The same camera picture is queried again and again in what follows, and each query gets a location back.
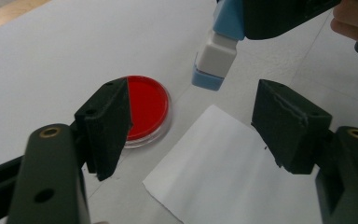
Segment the white paper sheet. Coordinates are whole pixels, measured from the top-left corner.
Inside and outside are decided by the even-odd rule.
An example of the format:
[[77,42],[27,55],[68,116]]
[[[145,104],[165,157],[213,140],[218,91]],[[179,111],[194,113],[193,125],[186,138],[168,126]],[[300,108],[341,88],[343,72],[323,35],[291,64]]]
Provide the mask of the white paper sheet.
[[184,223],[321,223],[314,175],[280,169],[265,146],[211,105],[144,184]]

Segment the petri dish lid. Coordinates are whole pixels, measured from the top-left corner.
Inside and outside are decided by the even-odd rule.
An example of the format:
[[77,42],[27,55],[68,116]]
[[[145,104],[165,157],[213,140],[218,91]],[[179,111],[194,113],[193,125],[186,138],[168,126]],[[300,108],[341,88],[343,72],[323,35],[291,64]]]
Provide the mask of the petri dish lid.
[[150,77],[128,76],[132,127],[125,147],[140,147],[168,131],[171,99],[165,88]]

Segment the white tabletop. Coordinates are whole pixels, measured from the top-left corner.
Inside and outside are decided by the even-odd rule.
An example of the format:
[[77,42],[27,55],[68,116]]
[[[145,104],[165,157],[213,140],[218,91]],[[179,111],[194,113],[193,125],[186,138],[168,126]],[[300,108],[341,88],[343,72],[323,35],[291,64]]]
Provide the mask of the white tabletop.
[[0,163],[23,154],[35,129],[70,124],[104,82],[152,77],[172,97],[172,127],[152,146],[125,149],[112,178],[86,175],[91,220],[180,223],[150,197],[145,177],[209,105],[250,125],[258,79],[290,84],[318,34],[331,33],[322,30],[324,13],[277,38],[245,40],[221,90],[207,91],[190,80],[214,7],[213,0],[51,1],[0,27]]

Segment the hand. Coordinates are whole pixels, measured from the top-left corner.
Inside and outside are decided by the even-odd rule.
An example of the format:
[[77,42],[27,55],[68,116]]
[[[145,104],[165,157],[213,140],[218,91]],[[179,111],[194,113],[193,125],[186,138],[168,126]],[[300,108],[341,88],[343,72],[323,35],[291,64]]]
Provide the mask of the hand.
[[333,15],[332,30],[358,42],[358,0],[342,0]]

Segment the wooden floor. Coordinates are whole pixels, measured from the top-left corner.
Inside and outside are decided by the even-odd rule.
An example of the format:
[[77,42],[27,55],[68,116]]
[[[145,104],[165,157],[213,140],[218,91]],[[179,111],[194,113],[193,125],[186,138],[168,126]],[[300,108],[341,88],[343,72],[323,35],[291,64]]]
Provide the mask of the wooden floor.
[[49,0],[0,0],[0,26]]

